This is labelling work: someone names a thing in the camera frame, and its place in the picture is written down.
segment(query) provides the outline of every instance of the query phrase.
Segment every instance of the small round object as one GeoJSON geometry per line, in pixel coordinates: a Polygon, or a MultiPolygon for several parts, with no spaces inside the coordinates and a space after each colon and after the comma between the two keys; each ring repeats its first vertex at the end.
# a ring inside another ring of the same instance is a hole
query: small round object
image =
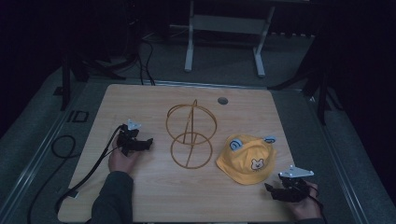
{"type": "Polygon", "coordinates": [[[225,98],[225,97],[219,97],[218,102],[221,105],[227,105],[228,104],[228,99],[225,98]]]}

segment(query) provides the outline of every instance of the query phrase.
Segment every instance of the yellow hat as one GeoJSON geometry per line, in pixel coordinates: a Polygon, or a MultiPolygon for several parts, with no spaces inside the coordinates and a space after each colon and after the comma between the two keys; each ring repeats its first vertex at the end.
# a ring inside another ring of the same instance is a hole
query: yellow hat
{"type": "Polygon", "coordinates": [[[216,164],[234,181],[251,185],[262,182],[274,170],[276,150],[262,137],[233,134],[227,138],[216,164]]]}

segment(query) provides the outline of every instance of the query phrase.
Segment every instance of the human hand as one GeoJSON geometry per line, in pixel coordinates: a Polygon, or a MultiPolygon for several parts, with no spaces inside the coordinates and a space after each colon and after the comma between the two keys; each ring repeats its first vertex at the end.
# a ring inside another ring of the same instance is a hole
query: human hand
{"type": "MultiPolygon", "coordinates": [[[[310,186],[309,195],[314,199],[318,196],[318,185],[305,181],[310,186]]],[[[295,215],[297,220],[308,218],[322,218],[320,208],[317,202],[312,198],[306,197],[298,203],[287,203],[288,208],[295,215]]]]}
{"type": "Polygon", "coordinates": [[[134,169],[137,158],[140,155],[140,151],[134,151],[132,155],[125,156],[121,150],[122,148],[117,146],[118,136],[114,139],[112,146],[115,148],[108,158],[108,169],[110,172],[121,171],[127,173],[128,175],[134,169]]]}

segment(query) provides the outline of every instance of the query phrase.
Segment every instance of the sleeve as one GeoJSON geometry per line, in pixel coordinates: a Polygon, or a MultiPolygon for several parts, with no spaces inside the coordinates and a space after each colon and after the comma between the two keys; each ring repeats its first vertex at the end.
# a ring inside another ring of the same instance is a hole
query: sleeve
{"type": "Polygon", "coordinates": [[[111,172],[92,206],[91,224],[132,223],[134,180],[124,172],[111,172]]]}
{"type": "Polygon", "coordinates": [[[297,221],[296,224],[324,224],[324,219],[323,218],[303,219],[297,221]]]}

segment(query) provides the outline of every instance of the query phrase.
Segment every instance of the metal frame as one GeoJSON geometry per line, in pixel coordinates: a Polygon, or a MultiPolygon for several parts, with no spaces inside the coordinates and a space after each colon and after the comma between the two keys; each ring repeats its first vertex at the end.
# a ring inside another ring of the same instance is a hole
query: metal frame
{"type": "Polygon", "coordinates": [[[257,75],[259,77],[264,77],[265,72],[262,64],[262,47],[264,45],[265,37],[267,37],[274,12],[275,7],[270,7],[266,20],[195,15],[194,1],[190,0],[189,45],[187,46],[184,70],[186,72],[190,72],[192,70],[194,30],[219,31],[260,35],[261,39],[259,44],[257,47],[253,48],[253,56],[256,62],[257,75]]]}

